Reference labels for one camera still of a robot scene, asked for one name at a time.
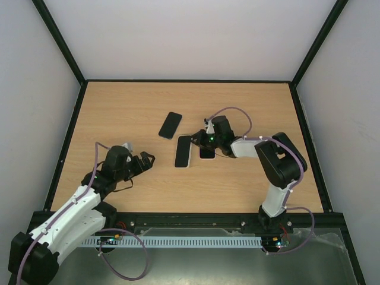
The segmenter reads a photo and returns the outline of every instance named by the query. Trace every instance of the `black metal frame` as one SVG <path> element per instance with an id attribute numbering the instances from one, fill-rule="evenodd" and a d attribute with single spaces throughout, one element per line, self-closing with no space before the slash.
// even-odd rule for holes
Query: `black metal frame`
<path id="1" fill-rule="evenodd" d="M 34 212 L 28 232 L 33 230 L 36 226 L 46 221 L 53 212 L 50 211 L 52 202 L 55 196 L 58 181 L 61 176 L 62 168 L 65 163 L 67 151 L 71 142 L 71 138 L 74 132 L 75 124 L 80 112 L 81 104 L 86 92 L 88 82 L 94 81 L 111 81 L 111 82 L 176 82 L 176 83 L 286 83 L 289 85 L 289 89 L 292 95 L 294 108 L 297 113 L 301 132 L 305 141 L 306 149 L 310 159 L 312 171 L 315 177 L 316 185 L 318 188 L 319 197 L 321 199 L 324 213 L 315 213 L 315 227 L 319 228 L 338 228 L 341 230 L 344 243 L 349 252 L 349 257 L 353 270 L 360 285 L 365 284 L 365 280 L 360 269 L 359 262 L 357 260 L 355 250 L 350 238 L 349 231 L 347 230 L 346 222 L 343 214 L 334 213 L 331 205 L 330 198 L 325 186 L 325 182 L 322 176 L 321 168 L 318 163 L 318 158 L 315 153 L 314 145 L 312 142 L 311 134 L 309 132 L 308 124 L 305 118 L 305 114 L 302 109 L 300 98 L 297 93 L 297 85 L 304 76 L 307 68 L 311 64 L 313 58 L 317 54 L 319 48 L 322 46 L 324 40 L 328 36 L 331 28 L 336 22 L 337 18 L 341 14 L 343 8 L 346 6 L 348 0 L 337 0 L 332 8 L 329 16 L 327 17 L 324 25 L 314 40 L 309 52 L 303 60 L 299 70 L 297 71 L 292 81 L 242 81 L 242 80 L 85 80 L 83 77 L 74 57 L 72 56 L 68 46 L 66 45 L 64 38 L 58 30 L 48 8 L 43 0 L 32 0 L 35 4 L 38 12 L 40 13 L 43 21 L 51 32 L 57 45 L 59 46 L 63 56 L 67 63 L 71 67 L 78 82 L 81 84 L 80 92 L 78 95 L 77 103 L 75 104 L 74 112 L 69 124 L 68 131 L 62 146 L 61 154 L 56 165 L 52 183 L 47 194 L 46 202 L 43 211 Z M 184 214 L 184 213 L 118 213 L 118 220 L 122 220 L 126 223 L 127 228 L 132 231 L 144 230 L 149 227 L 219 227 L 227 230 L 239 230 L 244 233 L 256 233 L 260 236 L 265 236 L 265 233 L 261 230 L 258 224 L 257 213 L 243 213 L 243 214 Z M 302 228 L 309 227 L 311 224 L 311 218 L 309 214 L 292 214 L 289 213 L 289 217 L 293 223 L 293 227 Z M 11 277 L 9 284 L 15 284 L 14 276 Z"/>

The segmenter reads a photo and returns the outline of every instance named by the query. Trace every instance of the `phone screen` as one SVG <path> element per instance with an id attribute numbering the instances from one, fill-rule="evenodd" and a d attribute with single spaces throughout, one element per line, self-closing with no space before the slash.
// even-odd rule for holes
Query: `phone screen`
<path id="1" fill-rule="evenodd" d="M 174 136 L 174 133 L 177 130 L 177 127 L 181 119 L 182 119 L 182 115 L 174 113 L 174 112 L 169 112 L 169 114 L 167 114 L 167 117 L 164 121 L 164 124 L 162 125 L 159 131 L 159 136 L 163 138 L 168 138 L 171 140 Z"/>
<path id="2" fill-rule="evenodd" d="M 207 148 L 199 148 L 199 157 L 201 159 L 214 159 L 215 150 L 208 150 Z"/>
<path id="3" fill-rule="evenodd" d="M 174 167 L 184 168 L 190 164 L 191 135 L 178 137 Z"/>

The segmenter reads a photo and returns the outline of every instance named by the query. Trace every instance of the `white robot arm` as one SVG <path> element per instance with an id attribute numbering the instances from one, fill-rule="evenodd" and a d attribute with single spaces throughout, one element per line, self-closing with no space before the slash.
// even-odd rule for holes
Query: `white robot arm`
<path id="1" fill-rule="evenodd" d="M 207 149 L 219 148 L 228 157 L 260 159 L 269 180 L 267 197 L 259 209 L 260 223 L 265 230 L 272 220 L 286 211 L 286 201 L 292 188 L 302 180 L 307 170 L 305 159 L 285 133 L 272 137 L 236 137 L 225 116 L 205 120 L 205 129 L 194 134 L 192 142 Z"/>
<path id="2" fill-rule="evenodd" d="M 130 144 L 111 147 L 101 170 L 95 168 L 85 175 L 81 186 L 49 220 L 29 234 L 17 234 L 11 243 L 8 269 L 18 274 L 20 268 L 22 279 L 30 285 L 49 284 L 85 238 L 105 226 L 114 227 L 116 209 L 103 200 L 118 182 L 132 180 L 152 168 L 155 159 L 146 152 L 139 158 L 131 151 Z"/>

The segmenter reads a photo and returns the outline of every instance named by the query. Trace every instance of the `white cable tray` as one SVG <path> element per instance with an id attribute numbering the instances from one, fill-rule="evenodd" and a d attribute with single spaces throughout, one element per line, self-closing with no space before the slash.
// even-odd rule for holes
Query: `white cable tray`
<path id="1" fill-rule="evenodd" d="M 147 248 L 261 248 L 261 237 L 176 237 L 141 236 Z M 92 236 L 82 242 L 81 248 L 93 248 L 100 244 L 100 236 Z M 140 243 L 131 236 L 114 240 L 104 248 L 140 248 Z"/>

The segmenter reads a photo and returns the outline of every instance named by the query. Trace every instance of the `black smartphone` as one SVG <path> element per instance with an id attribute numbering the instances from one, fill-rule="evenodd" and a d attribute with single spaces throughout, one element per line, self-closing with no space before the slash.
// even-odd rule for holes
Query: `black smartphone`
<path id="1" fill-rule="evenodd" d="M 191 135 L 180 135 L 177 142 L 174 167 L 186 168 L 190 164 Z"/>
<path id="2" fill-rule="evenodd" d="M 182 115 L 174 112 L 169 112 L 164 121 L 164 124 L 161 127 L 161 130 L 159 131 L 159 136 L 171 140 L 177 130 L 181 119 Z"/>
<path id="3" fill-rule="evenodd" d="M 199 157 L 201 159 L 214 159 L 215 158 L 215 150 L 208 150 L 207 148 L 200 147 L 199 148 Z"/>

